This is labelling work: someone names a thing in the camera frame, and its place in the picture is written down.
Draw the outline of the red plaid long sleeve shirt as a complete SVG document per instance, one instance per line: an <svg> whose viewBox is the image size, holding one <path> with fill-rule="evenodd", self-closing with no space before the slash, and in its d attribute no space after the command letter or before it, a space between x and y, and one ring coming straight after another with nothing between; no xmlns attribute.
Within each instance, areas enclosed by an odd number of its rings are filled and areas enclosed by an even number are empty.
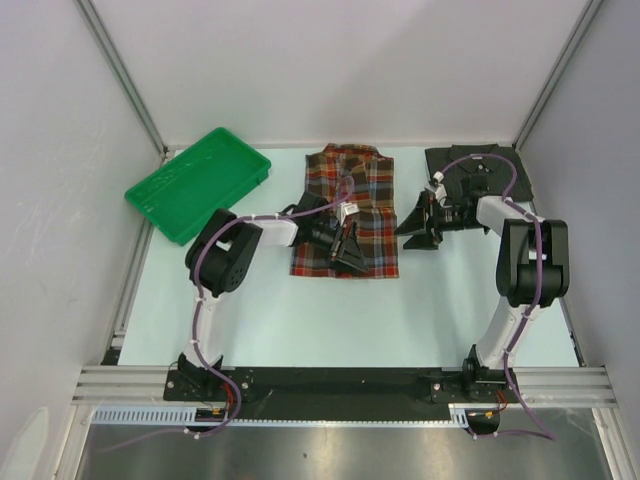
<svg viewBox="0 0 640 480"><path fill-rule="evenodd" d="M373 146L328 144L306 157L305 188L300 200L284 212L295 214L345 199L358 205L359 212L340 224L334 206L310 216L296 218L297 236L290 274L300 277L347 279L389 279L399 276L395 235L394 159ZM341 273L327 262L327 230L354 226L368 272Z"/></svg>

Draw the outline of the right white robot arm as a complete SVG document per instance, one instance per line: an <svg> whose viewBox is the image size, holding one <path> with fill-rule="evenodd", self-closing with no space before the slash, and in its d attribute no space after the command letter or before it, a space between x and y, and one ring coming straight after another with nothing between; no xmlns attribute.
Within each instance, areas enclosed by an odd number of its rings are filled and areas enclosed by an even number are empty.
<svg viewBox="0 0 640 480"><path fill-rule="evenodd" d="M482 338L460 372L432 379L472 402L503 398L515 377L512 360L533 320L569 288L568 226L526 211L510 197L493 194L478 174L462 180L462 195L450 199L437 172L414 209L396 228L406 250L436 250L449 231L481 228L500 238L496 288L500 299Z"/></svg>

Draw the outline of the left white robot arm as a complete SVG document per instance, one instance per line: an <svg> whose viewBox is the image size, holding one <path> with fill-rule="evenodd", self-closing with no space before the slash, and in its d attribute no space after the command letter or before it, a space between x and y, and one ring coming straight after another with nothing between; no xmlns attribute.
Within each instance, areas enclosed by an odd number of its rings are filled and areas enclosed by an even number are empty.
<svg viewBox="0 0 640 480"><path fill-rule="evenodd" d="M236 291L261 246L312 246L321 265L338 273L368 272L358 244L358 207L345 197L328 201L306 191L296 204L272 215L239 217L227 209L214 212L190 247L185 265L195 287L189 346L177 360L187 389L197 398L214 397L221 387L223 354L216 346L213 319L220 297Z"/></svg>

